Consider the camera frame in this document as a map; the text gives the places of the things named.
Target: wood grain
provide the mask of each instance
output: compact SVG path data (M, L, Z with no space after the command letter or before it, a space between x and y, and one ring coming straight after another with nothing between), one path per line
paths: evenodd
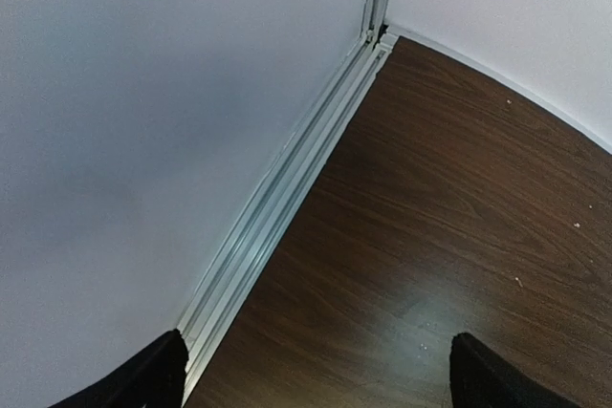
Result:
M187 406L450 406L462 331L612 406L611 223L610 155L402 39Z

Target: metal strip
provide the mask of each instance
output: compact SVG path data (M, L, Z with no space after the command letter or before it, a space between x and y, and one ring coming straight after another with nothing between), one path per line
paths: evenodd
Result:
M363 47L338 91L295 140L252 215L243 214L249 221L229 238L235 246L227 262L214 273L214 284L205 284L200 304L188 310L196 315L184 317L186 329L179 327L192 338L185 401L389 53L388 45Z

